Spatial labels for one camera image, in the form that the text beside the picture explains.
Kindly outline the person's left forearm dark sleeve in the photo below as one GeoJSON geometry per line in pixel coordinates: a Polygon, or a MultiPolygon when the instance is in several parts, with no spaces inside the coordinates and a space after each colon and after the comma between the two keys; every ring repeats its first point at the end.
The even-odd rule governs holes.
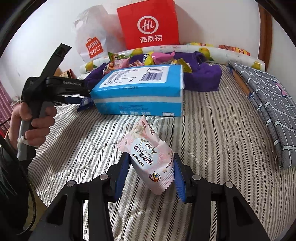
{"type": "Polygon", "coordinates": [[[29,211],[29,189],[19,165],[1,147],[1,240],[28,240],[23,232],[29,211]]]}

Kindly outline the person's left hand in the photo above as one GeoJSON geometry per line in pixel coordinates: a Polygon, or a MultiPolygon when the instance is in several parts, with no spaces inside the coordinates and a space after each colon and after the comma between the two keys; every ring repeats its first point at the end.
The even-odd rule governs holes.
{"type": "Polygon", "coordinates": [[[33,130],[25,132],[25,139],[29,145],[39,147],[46,141],[46,136],[50,133],[50,127],[54,125],[54,117],[57,114],[57,109],[54,106],[47,107],[45,117],[32,118],[31,111],[28,105],[24,102],[17,105],[11,114],[10,127],[8,131],[8,139],[12,147],[16,150],[19,136],[21,121],[31,121],[33,130]]]}

